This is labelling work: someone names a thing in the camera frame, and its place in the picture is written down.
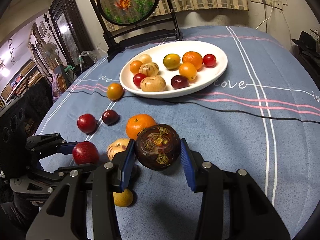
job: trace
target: green lime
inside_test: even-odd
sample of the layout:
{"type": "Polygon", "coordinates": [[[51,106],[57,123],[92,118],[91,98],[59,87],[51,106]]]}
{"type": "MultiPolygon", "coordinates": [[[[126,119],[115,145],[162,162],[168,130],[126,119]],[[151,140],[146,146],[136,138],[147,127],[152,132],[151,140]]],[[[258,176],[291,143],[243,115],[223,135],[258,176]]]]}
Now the green lime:
{"type": "Polygon", "coordinates": [[[180,56],[177,54],[168,54],[163,59],[163,65],[169,69],[174,70],[180,66],[180,56]]]}

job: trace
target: yellow cherry tomato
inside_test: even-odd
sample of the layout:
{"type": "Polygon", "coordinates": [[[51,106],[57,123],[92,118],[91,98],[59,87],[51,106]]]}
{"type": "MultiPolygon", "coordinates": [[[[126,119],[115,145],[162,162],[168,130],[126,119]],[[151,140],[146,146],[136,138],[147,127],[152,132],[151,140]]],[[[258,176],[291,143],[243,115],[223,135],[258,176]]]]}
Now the yellow cherry tomato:
{"type": "Polygon", "coordinates": [[[182,63],[179,67],[179,73],[181,76],[185,76],[188,78],[189,82],[194,82],[197,77],[197,69],[196,67],[189,62],[182,63]]]}
{"type": "Polygon", "coordinates": [[[108,86],[107,96],[111,101],[116,101],[121,98],[123,94],[123,87],[118,83],[112,83],[108,86]]]}

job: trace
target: oval plate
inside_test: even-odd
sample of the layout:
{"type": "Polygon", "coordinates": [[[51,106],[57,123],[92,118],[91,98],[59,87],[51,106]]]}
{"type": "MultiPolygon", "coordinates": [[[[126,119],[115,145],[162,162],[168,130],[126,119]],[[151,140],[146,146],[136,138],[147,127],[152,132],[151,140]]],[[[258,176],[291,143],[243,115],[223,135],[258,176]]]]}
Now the oval plate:
{"type": "Polygon", "coordinates": [[[226,70],[228,65],[227,55],[219,47],[203,42],[203,41],[175,41],[159,46],[155,46],[151,49],[147,49],[144,52],[130,59],[122,68],[120,72],[120,83],[128,91],[133,94],[145,97],[145,98],[174,98],[192,94],[197,92],[217,80],[219,76],[226,70]],[[188,87],[181,89],[174,89],[171,86],[171,79],[175,75],[179,75],[179,69],[169,71],[163,65],[163,58],[170,54],[175,53],[181,57],[188,51],[196,51],[205,56],[206,54],[213,54],[217,58],[217,65],[214,68],[207,68],[204,65],[201,70],[198,71],[197,79],[194,83],[190,83],[188,87]],[[140,88],[136,87],[133,83],[133,74],[131,73],[129,66],[133,60],[138,60],[142,54],[149,54],[152,57],[152,61],[159,66],[159,74],[166,82],[166,90],[161,92],[143,92],[140,88]]]}

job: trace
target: white cable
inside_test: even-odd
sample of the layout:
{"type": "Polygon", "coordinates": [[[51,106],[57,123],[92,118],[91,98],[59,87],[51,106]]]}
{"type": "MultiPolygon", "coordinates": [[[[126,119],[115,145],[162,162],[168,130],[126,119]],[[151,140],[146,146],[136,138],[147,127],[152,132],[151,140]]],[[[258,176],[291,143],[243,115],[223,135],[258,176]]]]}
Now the white cable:
{"type": "Polygon", "coordinates": [[[268,18],[268,19],[266,19],[266,20],[264,20],[262,23],[260,23],[260,24],[258,25],[258,27],[256,28],[256,30],[258,30],[258,28],[260,27],[260,25],[261,25],[261,24],[263,24],[264,22],[266,22],[267,20],[269,20],[269,19],[271,18],[272,11],[273,11],[273,7],[271,8],[271,13],[270,13],[269,18],[268,18]]]}

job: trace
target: potato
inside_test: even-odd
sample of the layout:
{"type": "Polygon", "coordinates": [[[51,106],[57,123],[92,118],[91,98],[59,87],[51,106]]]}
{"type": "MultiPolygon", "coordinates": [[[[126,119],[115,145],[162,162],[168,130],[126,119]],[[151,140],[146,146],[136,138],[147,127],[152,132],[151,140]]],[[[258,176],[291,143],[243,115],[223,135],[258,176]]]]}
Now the potato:
{"type": "Polygon", "coordinates": [[[145,63],[141,65],[139,73],[145,74],[147,77],[155,76],[159,73],[159,66],[154,63],[145,63]]]}
{"type": "Polygon", "coordinates": [[[127,149],[129,141],[130,139],[128,138],[121,138],[111,143],[107,148],[107,155],[109,160],[112,161],[113,157],[117,153],[125,151],[127,149]]]}
{"type": "Polygon", "coordinates": [[[141,61],[143,64],[145,63],[151,63],[152,62],[152,58],[150,57],[150,55],[148,54],[142,54],[139,57],[139,61],[141,61]]]}
{"type": "Polygon", "coordinates": [[[142,79],[140,88],[144,92],[159,92],[165,90],[165,80],[159,76],[146,77],[142,79]]]}

